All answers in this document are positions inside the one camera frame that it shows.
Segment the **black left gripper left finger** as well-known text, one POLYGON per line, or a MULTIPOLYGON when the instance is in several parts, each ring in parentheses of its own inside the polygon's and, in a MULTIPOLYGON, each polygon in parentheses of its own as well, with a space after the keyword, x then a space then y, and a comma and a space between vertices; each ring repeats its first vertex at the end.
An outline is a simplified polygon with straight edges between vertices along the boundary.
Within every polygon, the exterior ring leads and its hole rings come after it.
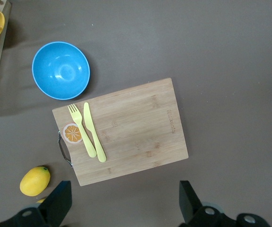
POLYGON ((0 227, 59 227, 71 206, 71 182, 61 181, 42 203, 22 209, 0 227))

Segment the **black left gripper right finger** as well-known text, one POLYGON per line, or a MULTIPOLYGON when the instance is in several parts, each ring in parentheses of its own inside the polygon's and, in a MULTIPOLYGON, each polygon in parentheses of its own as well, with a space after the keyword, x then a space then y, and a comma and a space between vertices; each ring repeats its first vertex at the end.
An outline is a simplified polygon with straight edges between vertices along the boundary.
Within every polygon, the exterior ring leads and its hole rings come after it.
POLYGON ((268 227, 262 217, 241 213, 233 220, 212 206, 204 206, 189 181, 179 183, 179 206, 184 223, 179 227, 268 227))

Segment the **yellow plastic knife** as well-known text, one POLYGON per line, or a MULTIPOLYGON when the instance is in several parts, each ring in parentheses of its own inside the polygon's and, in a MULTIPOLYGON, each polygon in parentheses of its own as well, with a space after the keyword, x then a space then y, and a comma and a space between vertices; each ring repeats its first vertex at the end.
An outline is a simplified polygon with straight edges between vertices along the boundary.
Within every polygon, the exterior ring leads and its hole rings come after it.
POLYGON ((107 157, 106 157, 105 151, 102 147, 102 144, 99 140, 99 137, 97 135, 88 102, 85 102, 83 105, 83 115, 84 115, 84 120, 85 120, 85 126, 92 134, 98 160, 101 163, 104 163, 104 162, 106 162, 107 157))

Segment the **yellow plastic fork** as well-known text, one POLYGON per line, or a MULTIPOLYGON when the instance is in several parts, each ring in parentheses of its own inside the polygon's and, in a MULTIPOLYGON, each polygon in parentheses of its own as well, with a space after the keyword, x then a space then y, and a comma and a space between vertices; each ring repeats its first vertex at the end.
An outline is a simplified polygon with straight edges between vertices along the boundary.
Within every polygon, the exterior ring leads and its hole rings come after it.
POLYGON ((89 139, 89 136, 87 135, 83 125, 82 125, 83 118, 82 118, 81 112, 79 111, 79 109, 76 107, 75 104, 68 105, 68 109, 69 109, 69 112, 71 114, 73 121, 77 124, 77 126, 79 128, 79 131, 81 133, 81 137, 83 139, 83 143, 85 145, 88 155, 91 158, 96 157, 97 156, 96 150, 95 150, 91 140, 89 139))

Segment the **wooden cutting board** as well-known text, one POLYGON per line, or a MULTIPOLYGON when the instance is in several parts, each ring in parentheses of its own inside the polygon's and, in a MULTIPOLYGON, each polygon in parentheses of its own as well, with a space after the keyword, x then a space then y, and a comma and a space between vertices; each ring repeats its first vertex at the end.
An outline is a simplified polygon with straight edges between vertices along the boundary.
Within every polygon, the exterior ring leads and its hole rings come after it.
POLYGON ((88 100, 107 160, 88 156, 82 142, 66 142, 80 186, 188 158, 172 79, 88 100))

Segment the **blue bowl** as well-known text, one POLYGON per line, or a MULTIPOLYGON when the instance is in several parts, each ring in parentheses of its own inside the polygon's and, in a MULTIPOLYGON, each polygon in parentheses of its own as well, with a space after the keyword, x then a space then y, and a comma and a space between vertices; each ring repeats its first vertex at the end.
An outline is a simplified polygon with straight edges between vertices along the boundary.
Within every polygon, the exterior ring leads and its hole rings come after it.
POLYGON ((76 46, 55 41, 43 45, 32 62, 33 79, 47 96, 57 100, 78 97, 87 88, 90 66, 76 46))

